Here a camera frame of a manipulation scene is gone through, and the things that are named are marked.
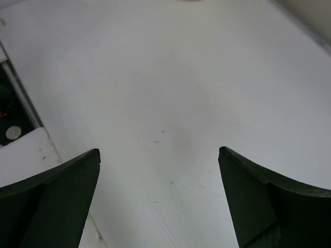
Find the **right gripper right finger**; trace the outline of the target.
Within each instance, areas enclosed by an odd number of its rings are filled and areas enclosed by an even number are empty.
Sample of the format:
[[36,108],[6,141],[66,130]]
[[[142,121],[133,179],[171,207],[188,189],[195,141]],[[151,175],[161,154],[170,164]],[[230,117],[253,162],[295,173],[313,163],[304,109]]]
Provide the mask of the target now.
[[330,190],[228,147],[220,147],[218,162],[239,247],[330,247]]

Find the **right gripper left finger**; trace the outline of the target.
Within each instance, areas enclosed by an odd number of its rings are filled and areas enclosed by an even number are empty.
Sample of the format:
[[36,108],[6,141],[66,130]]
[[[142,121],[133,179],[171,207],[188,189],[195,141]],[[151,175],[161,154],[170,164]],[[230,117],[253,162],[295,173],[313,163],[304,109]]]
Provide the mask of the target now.
[[100,172],[100,151],[1,188],[1,247],[78,247]]

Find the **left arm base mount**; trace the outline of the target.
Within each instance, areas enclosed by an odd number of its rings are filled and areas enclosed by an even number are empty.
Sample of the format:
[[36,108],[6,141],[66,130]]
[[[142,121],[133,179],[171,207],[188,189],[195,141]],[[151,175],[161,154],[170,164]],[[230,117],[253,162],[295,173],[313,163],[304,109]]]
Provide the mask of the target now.
[[4,46],[1,45],[1,147],[43,126]]

